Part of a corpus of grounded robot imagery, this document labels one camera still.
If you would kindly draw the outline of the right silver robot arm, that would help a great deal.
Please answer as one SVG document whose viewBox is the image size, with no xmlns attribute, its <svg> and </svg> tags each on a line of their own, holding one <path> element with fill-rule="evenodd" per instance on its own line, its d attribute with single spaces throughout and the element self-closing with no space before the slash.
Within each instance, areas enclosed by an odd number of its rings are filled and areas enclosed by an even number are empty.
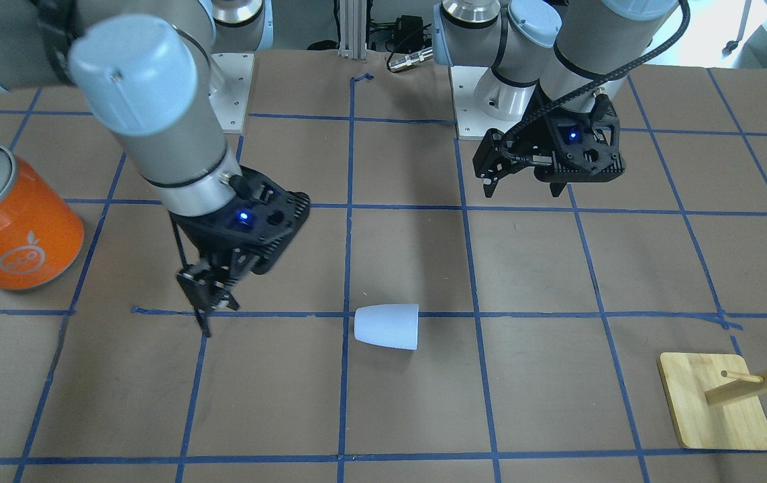
<svg viewBox="0 0 767 483">
<path fill-rule="evenodd" d="M 75 86 L 134 159 L 199 261 L 176 278 L 203 336 L 208 314 L 236 310 L 246 273 L 267 273 L 309 216 L 306 193 L 243 167 L 209 92 L 213 47 L 272 42 L 269 1 L 0 1 L 0 92 Z"/>
</svg>

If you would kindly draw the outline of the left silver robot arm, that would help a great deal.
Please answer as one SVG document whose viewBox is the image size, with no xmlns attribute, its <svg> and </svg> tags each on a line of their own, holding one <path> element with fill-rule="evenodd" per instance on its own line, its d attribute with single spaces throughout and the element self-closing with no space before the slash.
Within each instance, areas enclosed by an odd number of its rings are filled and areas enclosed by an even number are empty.
<svg viewBox="0 0 767 483">
<path fill-rule="evenodd" d="M 690 19 L 686 1 L 436 4 L 436 62 L 484 68 L 474 100 L 487 115 L 514 120 L 488 128 L 472 157 L 484 195 L 527 167 L 555 197 L 567 184 L 625 174 L 619 83 L 673 46 Z"/>
</svg>

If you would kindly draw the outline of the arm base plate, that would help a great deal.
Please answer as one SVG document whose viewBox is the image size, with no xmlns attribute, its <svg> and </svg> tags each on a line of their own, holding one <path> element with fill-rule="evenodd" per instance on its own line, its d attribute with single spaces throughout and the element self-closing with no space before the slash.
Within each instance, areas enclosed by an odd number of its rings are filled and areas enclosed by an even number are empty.
<svg viewBox="0 0 767 483">
<path fill-rule="evenodd" d="M 209 104 L 225 133 L 244 131 L 254 65 L 254 53 L 211 55 Z"/>
<path fill-rule="evenodd" d="M 507 131 L 521 121 L 537 85 L 515 87 L 497 78 L 490 66 L 450 68 L 458 140 L 481 141 L 488 129 Z"/>
</svg>

